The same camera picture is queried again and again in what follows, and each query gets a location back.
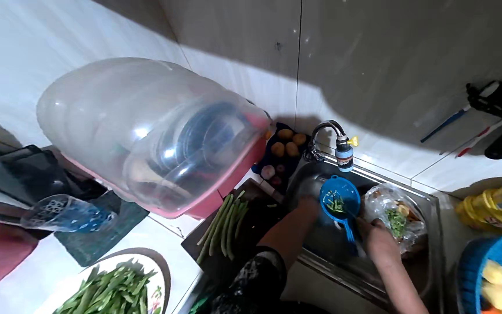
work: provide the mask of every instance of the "plastic dish cover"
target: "plastic dish cover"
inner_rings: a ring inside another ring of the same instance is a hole
[[[270,123],[218,83],[141,58],[97,61],[60,77],[40,98],[37,118],[68,159],[169,217],[217,187]]]

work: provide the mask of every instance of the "person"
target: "person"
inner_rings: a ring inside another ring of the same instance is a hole
[[[297,208],[264,235],[229,288],[212,301],[211,313],[327,313],[309,304],[279,300],[286,285],[286,271],[300,254],[319,212],[317,199],[302,197]],[[428,314],[402,265],[398,245],[383,222],[369,223],[361,218],[357,222],[365,251],[379,271],[395,310],[400,314]]]

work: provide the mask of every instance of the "yellow valve knob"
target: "yellow valve knob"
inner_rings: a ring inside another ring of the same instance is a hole
[[[354,136],[351,140],[346,141],[346,144],[358,147],[359,145],[358,137]]]

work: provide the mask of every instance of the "plastic bag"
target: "plastic bag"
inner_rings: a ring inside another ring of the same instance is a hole
[[[377,218],[387,226],[398,241],[400,253],[417,252],[425,246],[427,228],[413,201],[392,183],[383,183],[365,194],[363,218]]]

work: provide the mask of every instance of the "sleeve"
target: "sleeve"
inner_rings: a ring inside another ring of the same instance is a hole
[[[268,313],[276,308],[285,285],[286,266],[280,254],[258,246],[227,291],[214,299],[212,313]]]

